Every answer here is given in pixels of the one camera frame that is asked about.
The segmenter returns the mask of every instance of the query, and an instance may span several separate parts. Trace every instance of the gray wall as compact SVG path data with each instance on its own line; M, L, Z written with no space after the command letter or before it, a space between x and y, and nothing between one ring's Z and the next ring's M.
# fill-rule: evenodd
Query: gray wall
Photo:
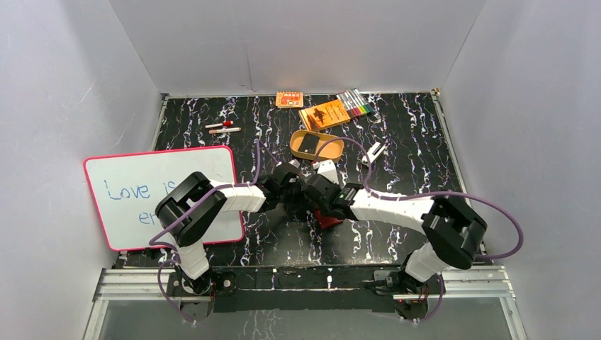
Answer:
M106 246L82 162L147 150L160 95L107 1L0 2L0 338L80 339Z
M110 0L162 93L430 90L485 0Z
M488 1L442 88L468 189L524 225L504 263L532 339L601 330L600 13L594 0ZM489 249L512 247L511 226L485 217Z

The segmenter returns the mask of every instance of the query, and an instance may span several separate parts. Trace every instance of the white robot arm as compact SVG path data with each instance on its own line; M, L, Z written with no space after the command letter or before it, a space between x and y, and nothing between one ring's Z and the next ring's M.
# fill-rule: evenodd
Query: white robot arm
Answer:
M455 197L400 200L403 195L386 194L382 200L360 184L338 184L332 161L322 161L317 173L306 183L297 164L279 164L274 173L256 185L224 188L209 198L171 231L181 262L181 270L193 283L194 290L207 287L203 278L209 269L202 235L218 213L247 211L258 213L273 209L284 196L295 196L323 215L338 219L375 220L409 227L426 235L428 242L404 261L398 277L391 278L389 288L415 290L434 274L449 266L471 267L478 251L486 223L465 202ZM158 206L156 215L164 226L170 225L200 197L222 183L208 180L201 173L190 175Z

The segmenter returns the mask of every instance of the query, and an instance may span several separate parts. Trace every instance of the colored marker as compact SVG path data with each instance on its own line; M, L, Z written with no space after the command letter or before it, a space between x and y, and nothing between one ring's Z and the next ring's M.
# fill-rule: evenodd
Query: colored marker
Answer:
M226 132L238 132L242 130L239 127L232 127L230 129L217 129L217 130L210 130L208 133L214 135L215 133L226 133Z
M357 108L359 108L359 110L361 111L361 114L366 115L369 111L363 106L361 99L357 98L352 91L348 91L348 93L349 93L349 96L351 96L351 98L353 98L353 101L355 102L355 105L357 106Z
M347 101L347 99L345 97L343 97L342 92L337 94L336 98L338 98L338 100L340 100L342 102L342 105L344 106L344 108L347 111L354 113L352 105Z
M232 122L231 120L226 120L223 123L218 123L218 124L211 124L211 125L205 125L205 129L212 129L212 128L221 128L222 126L232 126L234 124L234 122Z
M369 112L374 112L375 110L369 105L369 103L367 102L367 100L365 100L365 97L363 97L360 93L359 90L354 88L353 92L359 97L361 98L361 101L365 104L365 106L367 106L367 108L369 109Z
M354 101L351 99L351 96L349 96L348 93L346 92L342 92L343 97L345 97L347 99L347 101L349 102L349 105L351 106L351 111L353 112L353 114L355 116L357 115L362 115L363 113L361 112L361 110L359 110L356 106L356 104L354 103Z
M357 103L361 106L361 110L364 112L364 114L371 112L371 110L369 110L369 107L365 105L365 100L362 95L357 95L354 91L350 91L350 93L353 96L353 98L355 98Z

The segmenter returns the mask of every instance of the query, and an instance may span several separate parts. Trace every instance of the black marble surface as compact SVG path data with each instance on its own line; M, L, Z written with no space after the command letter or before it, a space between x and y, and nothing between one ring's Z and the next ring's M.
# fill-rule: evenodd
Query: black marble surface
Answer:
M366 95L377 113L323 131L352 137L366 149L387 145L375 163L371 186L391 193L412 194L441 189L459 191L459 179L444 140L430 93ZM334 100L333 95L305 96L305 107ZM292 159L292 133L302 127L298 109L279 109L275 96L170 98L155 145L156 150L227 145L234 152L237 181L251 180L255 171L254 143L265 142L281 161ZM233 120L241 132L210 135L211 123ZM265 152L262 174L274 168ZM359 148L346 144L337 166L343 181L360 182L366 175ZM302 161L309 174L309 161ZM206 247L212 266L307 266L400 263L426 239L419 232L382 222L345 221L320 229L312 214L291 217L280 205L262 213L244 213L245 238ZM156 262L143 253L131 254L129 266Z

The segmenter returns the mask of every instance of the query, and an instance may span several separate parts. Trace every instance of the small orange box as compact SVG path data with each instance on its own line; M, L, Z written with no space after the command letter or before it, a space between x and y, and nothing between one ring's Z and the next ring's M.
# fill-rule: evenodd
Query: small orange box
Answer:
M276 94L276 106L279 108L302 108L303 92L284 91Z

